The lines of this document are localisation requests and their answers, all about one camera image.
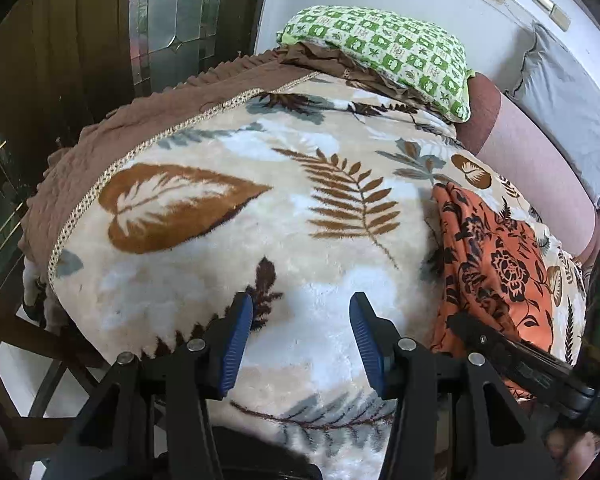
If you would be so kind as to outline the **orange black floral garment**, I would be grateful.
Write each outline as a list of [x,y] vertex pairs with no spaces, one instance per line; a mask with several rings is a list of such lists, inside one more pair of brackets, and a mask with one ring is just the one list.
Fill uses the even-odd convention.
[[465,312],[550,353],[559,268],[544,263],[532,227],[453,183],[436,185],[432,196],[440,214],[443,292],[430,349],[468,355],[448,326],[450,316]]

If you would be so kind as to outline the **pink brown bolster cushion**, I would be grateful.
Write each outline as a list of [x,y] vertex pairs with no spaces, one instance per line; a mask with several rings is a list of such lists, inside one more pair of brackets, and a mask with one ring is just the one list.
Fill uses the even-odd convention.
[[456,126],[468,151],[518,188],[580,262],[597,252],[596,209],[568,162],[541,129],[487,76],[468,79],[470,119]]

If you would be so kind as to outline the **brown ruffled bedspread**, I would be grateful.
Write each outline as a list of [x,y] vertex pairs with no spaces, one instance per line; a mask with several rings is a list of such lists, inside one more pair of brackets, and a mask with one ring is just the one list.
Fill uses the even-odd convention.
[[336,49],[294,44],[140,98],[52,155],[21,251],[89,335],[125,297],[188,307],[236,292],[430,296],[432,188],[454,129]]

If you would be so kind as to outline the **cream leaf-print fleece blanket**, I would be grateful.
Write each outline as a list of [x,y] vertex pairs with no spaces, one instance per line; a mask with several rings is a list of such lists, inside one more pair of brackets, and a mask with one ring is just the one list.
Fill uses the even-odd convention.
[[249,90],[107,148],[48,275],[106,358],[156,356],[249,292],[254,329],[212,420],[373,479],[396,406],[368,385],[349,322],[365,292],[401,333],[446,348],[444,300],[503,307],[573,363],[585,291],[530,196],[427,112],[326,75]]

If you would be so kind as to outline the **grey pillow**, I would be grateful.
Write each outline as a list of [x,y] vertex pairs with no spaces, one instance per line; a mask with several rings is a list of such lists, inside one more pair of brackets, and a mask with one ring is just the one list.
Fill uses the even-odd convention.
[[600,209],[600,89],[544,25],[532,24],[511,99],[558,149]]

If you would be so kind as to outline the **green white patterned pillow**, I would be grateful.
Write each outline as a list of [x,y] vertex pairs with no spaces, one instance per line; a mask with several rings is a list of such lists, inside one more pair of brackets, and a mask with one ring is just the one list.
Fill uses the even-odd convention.
[[276,35],[281,46],[335,48],[451,122],[470,118],[466,48],[437,24],[364,6],[309,6]]

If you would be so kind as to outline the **wooden wardrobe with glass panels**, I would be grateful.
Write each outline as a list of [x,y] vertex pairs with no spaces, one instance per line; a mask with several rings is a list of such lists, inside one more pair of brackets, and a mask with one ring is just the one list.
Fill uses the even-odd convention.
[[138,96],[253,50],[262,0],[0,0],[0,300],[47,157]]

